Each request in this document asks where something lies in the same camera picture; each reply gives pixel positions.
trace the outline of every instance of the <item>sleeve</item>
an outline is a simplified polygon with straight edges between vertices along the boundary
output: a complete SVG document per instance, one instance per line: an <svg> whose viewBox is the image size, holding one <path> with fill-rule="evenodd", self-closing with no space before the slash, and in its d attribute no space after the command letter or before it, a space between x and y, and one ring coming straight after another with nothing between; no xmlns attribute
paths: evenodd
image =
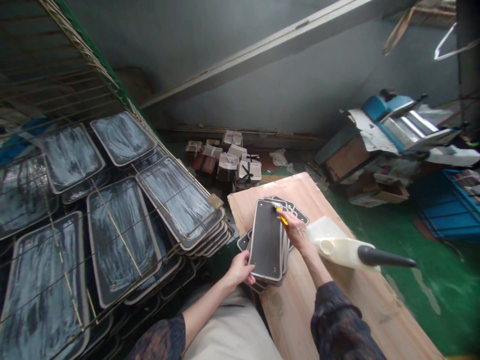
<svg viewBox="0 0 480 360"><path fill-rule="evenodd" d="M136 342L125 359L180 359L185 350L185 320L182 314L151 326Z"/></svg>
<svg viewBox="0 0 480 360"><path fill-rule="evenodd" d="M320 359L385 359L362 313L333 281L320 286L310 323Z"/></svg>

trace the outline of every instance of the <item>gray wall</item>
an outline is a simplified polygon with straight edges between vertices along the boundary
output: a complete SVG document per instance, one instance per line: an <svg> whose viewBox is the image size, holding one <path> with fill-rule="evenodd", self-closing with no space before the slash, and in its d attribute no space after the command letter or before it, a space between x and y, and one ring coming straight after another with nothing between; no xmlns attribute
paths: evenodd
<svg viewBox="0 0 480 360"><path fill-rule="evenodd" d="M315 0L68 0L114 67L141 67L157 90L320 10ZM382 57L395 27L373 20L168 110L179 122L325 135L339 109L381 88L442 104L458 97L456 57L435 62L445 30L409 28Z"/></svg>

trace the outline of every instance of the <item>white plastic container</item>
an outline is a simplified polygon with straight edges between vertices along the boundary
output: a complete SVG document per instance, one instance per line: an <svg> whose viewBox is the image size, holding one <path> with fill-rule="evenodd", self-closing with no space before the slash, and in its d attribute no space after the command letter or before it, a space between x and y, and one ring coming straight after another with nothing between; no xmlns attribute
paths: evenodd
<svg viewBox="0 0 480 360"><path fill-rule="evenodd" d="M323 216L311 223L306 227L306 234L320 256L328 261L352 269L380 272L380 266L365 265L358 256L359 246L375 246L348 238L331 218Z"/></svg>

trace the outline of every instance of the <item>right hand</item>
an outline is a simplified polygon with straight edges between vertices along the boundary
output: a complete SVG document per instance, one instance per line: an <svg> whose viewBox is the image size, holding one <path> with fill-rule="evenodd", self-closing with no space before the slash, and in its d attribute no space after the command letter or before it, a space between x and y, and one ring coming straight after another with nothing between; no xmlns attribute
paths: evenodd
<svg viewBox="0 0 480 360"><path fill-rule="evenodd" d="M277 219L280 220L283 227L285 228L286 234L290 239L291 243L294 247L297 248L298 251L302 251L306 249L310 245L309 238L307 237L307 226L305 223L300 220L298 217L293 215L291 212L276 211L279 215L283 216L285 220L288 222L288 225L285 225L282 219L278 217Z"/></svg>

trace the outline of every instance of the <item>blue machine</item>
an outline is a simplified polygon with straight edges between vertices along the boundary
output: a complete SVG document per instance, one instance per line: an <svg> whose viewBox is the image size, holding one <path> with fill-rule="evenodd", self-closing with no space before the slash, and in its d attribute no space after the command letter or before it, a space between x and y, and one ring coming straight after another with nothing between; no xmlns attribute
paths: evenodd
<svg viewBox="0 0 480 360"><path fill-rule="evenodd" d="M418 100L382 89L362 105L363 112L378 126L401 154L405 151L428 152L447 144L458 133L457 128L439 130L420 116L415 108L427 97Z"/></svg>
<svg viewBox="0 0 480 360"><path fill-rule="evenodd" d="M379 95L370 96L361 109L375 123L381 122L393 112L406 112L417 104L409 96L397 95L392 90L383 89Z"/></svg>

